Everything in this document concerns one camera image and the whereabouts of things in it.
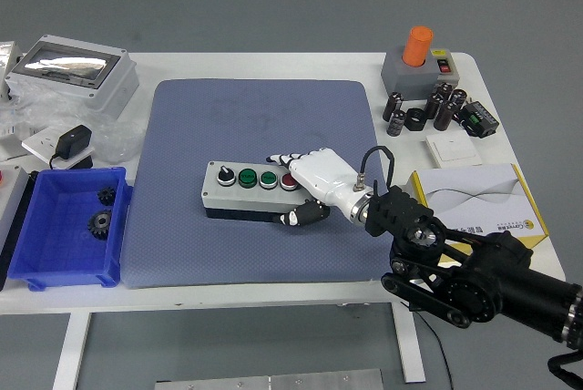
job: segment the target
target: black gear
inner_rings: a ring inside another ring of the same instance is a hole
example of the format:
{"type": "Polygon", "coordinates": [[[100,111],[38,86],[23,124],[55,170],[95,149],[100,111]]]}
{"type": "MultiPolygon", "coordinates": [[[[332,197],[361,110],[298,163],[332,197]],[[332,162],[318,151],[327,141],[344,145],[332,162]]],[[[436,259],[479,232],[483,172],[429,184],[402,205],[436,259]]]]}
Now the black gear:
{"type": "Polygon", "coordinates": [[[113,187],[105,187],[97,192],[97,198],[105,206],[113,205],[116,201],[116,190],[113,187]]]}
{"type": "Polygon", "coordinates": [[[111,224],[111,211],[101,210],[89,220],[87,227],[91,234],[98,240],[107,240],[109,225],[111,224]]]}

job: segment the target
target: green button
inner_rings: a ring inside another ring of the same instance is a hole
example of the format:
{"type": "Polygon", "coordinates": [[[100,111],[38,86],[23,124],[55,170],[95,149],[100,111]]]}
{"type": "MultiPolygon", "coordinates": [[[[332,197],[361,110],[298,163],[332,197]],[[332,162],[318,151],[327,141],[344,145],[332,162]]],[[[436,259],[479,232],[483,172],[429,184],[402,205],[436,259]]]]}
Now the green button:
{"type": "Polygon", "coordinates": [[[271,171],[265,171],[261,174],[259,183],[266,190],[275,188],[277,187],[277,175],[271,171]]]}
{"type": "Polygon", "coordinates": [[[257,173],[254,169],[242,169],[239,173],[239,184],[243,188],[253,188],[257,185],[257,173]]]}

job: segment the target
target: blue crate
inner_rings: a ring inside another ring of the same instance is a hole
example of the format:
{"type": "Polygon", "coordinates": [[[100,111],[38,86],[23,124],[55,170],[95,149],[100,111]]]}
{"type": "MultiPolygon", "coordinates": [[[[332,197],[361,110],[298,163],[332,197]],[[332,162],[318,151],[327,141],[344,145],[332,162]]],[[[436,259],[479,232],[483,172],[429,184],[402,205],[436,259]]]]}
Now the blue crate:
{"type": "Polygon", "coordinates": [[[119,283],[119,254],[132,188],[126,169],[45,170],[38,174],[8,276],[28,282],[28,289],[119,283]],[[116,189],[113,206],[97,192],[116,189]],[[100,210],[111,210],[106,240],[95,238],[87,225],[100,210]]]}

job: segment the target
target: blue foam pad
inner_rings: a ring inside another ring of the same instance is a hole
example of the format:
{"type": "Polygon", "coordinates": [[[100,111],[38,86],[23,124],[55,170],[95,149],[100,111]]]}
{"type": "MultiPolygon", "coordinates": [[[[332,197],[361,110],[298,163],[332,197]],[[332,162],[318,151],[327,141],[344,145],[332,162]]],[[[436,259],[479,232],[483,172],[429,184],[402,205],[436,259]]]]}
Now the blue foam pad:
{"type": "MultiPolygon", "coordinates": [[[[210,160],[334,149],[355,169],[376,145],[364,88],[351,81],[191,79],[160,83],[121,255],[129,287],[351,282],[389,269],[391,236],[370,237],[338,209],[304,228],[209,219],[200,191],[210,160]]],[[[384,181],[374,153],[367,182],[384,181]]]]}

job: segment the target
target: orange cylinder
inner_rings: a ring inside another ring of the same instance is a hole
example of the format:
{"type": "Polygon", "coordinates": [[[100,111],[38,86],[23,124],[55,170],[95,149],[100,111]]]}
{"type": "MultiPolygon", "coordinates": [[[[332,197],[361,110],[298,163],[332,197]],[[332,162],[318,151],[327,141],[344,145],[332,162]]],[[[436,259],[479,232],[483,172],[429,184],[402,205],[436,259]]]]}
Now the orange cylinder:
{"type": "Polygon", "coordinates": [[[409,33],[407,45],[404,46],[403,61],[409,67],[420,67],[434,38],[434,32],[429,27],[415,26],[409,33]]]}

